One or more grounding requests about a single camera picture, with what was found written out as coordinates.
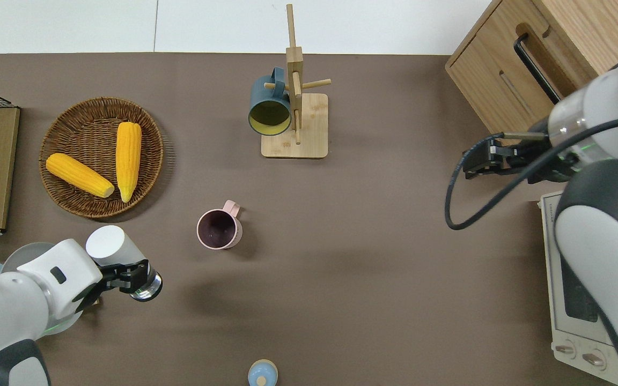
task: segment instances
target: wooden base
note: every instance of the wooden base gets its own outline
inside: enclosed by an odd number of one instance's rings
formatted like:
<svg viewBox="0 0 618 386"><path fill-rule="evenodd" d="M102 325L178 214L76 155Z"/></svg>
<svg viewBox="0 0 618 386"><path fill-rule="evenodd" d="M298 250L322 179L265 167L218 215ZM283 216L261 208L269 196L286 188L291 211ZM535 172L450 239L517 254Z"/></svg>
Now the wooden base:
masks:
<svg viewBox="0 0 618 386"><path fill-rule="evenodd" d="M295 131L262 136L262 156L267 158L324 158L328 155L328 95L302 93L300 144Z"/></svg>

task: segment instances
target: pink mug handle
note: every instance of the pink mug handle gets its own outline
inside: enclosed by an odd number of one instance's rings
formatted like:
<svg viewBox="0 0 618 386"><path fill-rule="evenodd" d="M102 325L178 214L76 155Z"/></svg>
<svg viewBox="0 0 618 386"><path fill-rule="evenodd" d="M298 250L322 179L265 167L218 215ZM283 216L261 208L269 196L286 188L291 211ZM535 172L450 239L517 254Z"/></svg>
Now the pink mug handle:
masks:
<svg viewBox="0 0 618 386"><path fill-rule="evenodd" d="M235 201L228 200L223 205L223 211L230 213L231 216L237 217L238 212L240 212L240 204L235 203Z"/></svg>

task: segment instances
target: wooden drawer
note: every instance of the wooden drawer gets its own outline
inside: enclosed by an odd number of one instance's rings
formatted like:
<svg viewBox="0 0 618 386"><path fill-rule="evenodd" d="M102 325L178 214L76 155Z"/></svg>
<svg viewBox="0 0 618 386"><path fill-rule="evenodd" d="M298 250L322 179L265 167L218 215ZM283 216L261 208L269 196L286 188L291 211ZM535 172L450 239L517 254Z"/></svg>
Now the wooden drawer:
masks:
<svg viewBox="0 0 618 386"><path fill-rule="evenodd" d="M618 63L618 2L495 0L446 64L490 132L525 131L554 103L514 50L517 39L557 98Z"/></svg>

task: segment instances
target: wooden mug stand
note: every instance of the wooden mug stand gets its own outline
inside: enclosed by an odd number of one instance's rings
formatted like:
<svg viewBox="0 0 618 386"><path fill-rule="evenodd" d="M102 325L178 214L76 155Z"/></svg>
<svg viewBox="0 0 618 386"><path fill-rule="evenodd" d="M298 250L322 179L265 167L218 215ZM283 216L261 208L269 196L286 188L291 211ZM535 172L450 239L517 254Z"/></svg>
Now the wooden mug stand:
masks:
<svg viewBox="0 0 618 386"><path fill-rule="evenodd" d="M262 156L267 158L324 158L328 155L328 95L303 93L305 88L330 85L330 79L302 83L302 47L295 42L292 4L287 5L290 46L285 49L292 123L279 135L262 135ZM273 88L273 83L265 83Z"/></svg>

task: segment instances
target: brown tabletop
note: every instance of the brown tabletop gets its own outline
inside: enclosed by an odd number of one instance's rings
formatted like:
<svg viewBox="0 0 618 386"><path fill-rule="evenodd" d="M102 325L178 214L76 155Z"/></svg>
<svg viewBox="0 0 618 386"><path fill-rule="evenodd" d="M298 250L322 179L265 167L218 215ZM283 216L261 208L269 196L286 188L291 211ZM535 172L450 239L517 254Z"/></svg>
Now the brown tabletop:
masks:
<svg viewBox="0 0 618 386"><path fill-rule="evenodd" d="M306 55L333 79L329 155L265 159L247 124L275 54L0 55L0 96L22 108L0 262L36 241L81 244L104 222L57 206L38 156L53 120L98 96L132 100L165 137L154 190L112 222L164 277L154 301L118 291L39 345L52 382L247 384L257 359L279 384L606 384L550 350L540 195L522 185L470 229L444 222L461 152L487 131L445 74L446 56ZM510 177L461 181L453 218ZM226 251L194 227L227 199L245 230Z"/></svg>

